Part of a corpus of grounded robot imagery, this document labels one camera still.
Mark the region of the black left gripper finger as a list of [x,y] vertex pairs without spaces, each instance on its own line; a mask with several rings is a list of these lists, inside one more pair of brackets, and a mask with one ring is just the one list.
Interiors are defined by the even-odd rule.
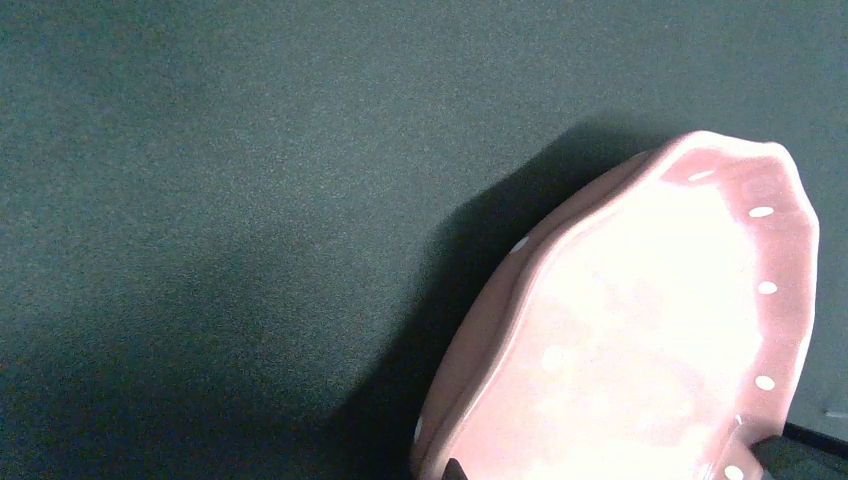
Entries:
[[442,480],[468,480],[460,462],[456,458],[450,458],[445,465]]

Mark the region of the pink dotted plate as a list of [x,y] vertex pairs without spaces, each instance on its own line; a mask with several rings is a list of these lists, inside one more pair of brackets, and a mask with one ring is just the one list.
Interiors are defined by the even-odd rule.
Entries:
[[503,258],[417,421],[417,479],[760,479],[815,316],[780,144],[707,131],[580,189]]

